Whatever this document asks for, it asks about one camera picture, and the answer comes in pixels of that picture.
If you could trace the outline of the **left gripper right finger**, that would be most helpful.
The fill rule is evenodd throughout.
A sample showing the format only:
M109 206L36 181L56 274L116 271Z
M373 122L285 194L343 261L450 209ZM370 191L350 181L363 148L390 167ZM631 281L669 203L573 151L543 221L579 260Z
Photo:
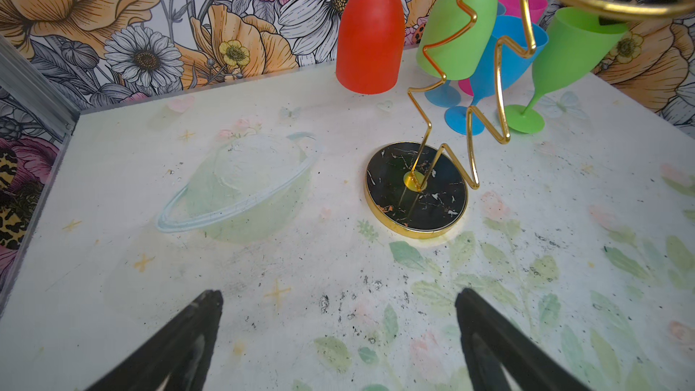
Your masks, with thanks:
M507 376L522 390L587 389L473 289L457 295L455 309L475 390L509 390Z

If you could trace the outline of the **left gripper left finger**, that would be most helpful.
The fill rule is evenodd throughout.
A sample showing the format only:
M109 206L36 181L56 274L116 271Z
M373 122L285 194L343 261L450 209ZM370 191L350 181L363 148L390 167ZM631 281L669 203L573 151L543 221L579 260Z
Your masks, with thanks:
M201 390L223 313L220 291L200 293L91 390Z

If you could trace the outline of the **blue wine glass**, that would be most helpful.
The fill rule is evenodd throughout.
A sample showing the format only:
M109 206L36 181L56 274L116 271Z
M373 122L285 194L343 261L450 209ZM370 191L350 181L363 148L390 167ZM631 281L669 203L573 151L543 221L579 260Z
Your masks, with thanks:
M507 45L502 49L501 81L504 90L512 86L526 72L548 43L546 31L539 25L532 24L531 26L537 44L537 51L530 59L521 58ZM527 49L523 21L516 16L498 16L490 41L485 48L483 56L481 56L481 61L470 78L473 91L472 106L477 105L482 99L495 94L494 50L497 41L503 36L511 38L523 50ZM466 112L467 108L460 106L450 108L445 112L447 125L453 131L463 135L466 134Z
M452 87L452 81L447 81L442 86L425 93L425 98L435 106L450 108L458 105L464 95L472 96L472 87L469 80L457 81L456 87Z

